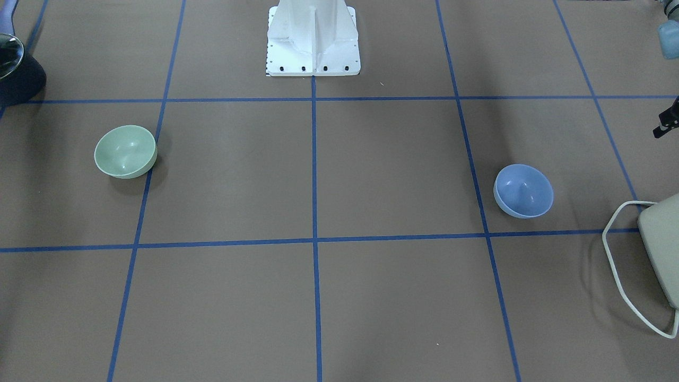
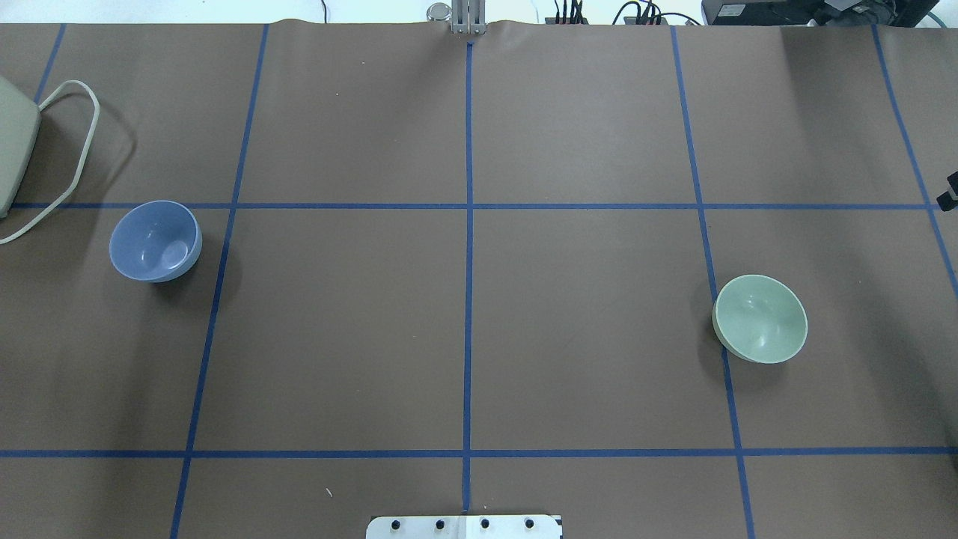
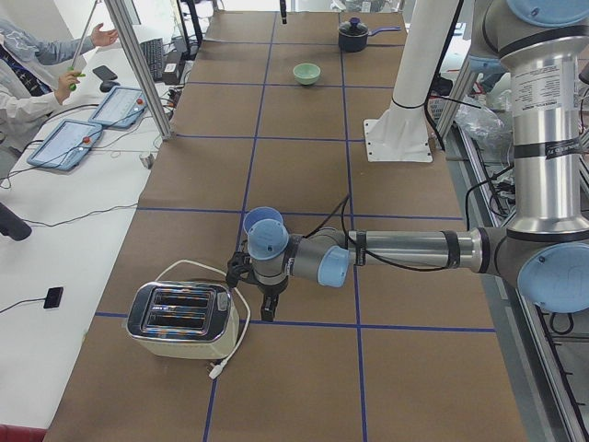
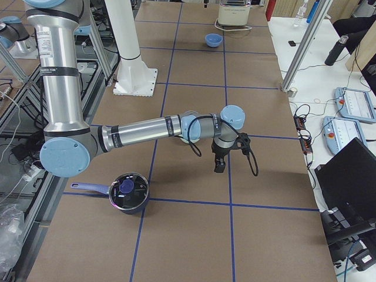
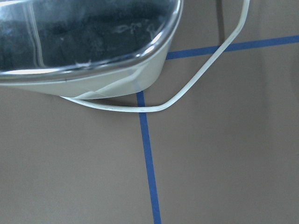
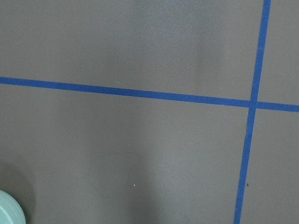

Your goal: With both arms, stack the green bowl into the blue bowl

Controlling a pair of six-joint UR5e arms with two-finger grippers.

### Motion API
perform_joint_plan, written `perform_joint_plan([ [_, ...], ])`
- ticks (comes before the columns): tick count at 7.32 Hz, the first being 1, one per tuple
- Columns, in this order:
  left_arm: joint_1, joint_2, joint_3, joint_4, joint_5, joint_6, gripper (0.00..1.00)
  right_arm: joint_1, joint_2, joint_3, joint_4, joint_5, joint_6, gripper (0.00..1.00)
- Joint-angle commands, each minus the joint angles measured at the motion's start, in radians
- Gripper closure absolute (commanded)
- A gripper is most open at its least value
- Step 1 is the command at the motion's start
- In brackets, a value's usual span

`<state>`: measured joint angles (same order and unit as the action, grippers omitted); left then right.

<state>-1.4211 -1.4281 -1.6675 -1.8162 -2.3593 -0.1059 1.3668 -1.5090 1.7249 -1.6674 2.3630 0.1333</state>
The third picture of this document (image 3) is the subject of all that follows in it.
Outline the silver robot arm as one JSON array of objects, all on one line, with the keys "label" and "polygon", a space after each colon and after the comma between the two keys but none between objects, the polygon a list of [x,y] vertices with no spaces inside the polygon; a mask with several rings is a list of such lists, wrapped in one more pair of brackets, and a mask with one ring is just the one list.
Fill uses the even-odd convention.
[{"label": "silver robot arm", "polygon": [[511,76],[516,213],[506,227],[467,232],[336,230],[289,233],[279,212],[251,210],[243,228],[254,282],[272,320],[291,276],[343,284],[348,268],[382,262],[501,277],[551,312],[588,307],[588,221],[580,202],[577,58],[588,42],[584,1],[478,1],[469,60]]}]

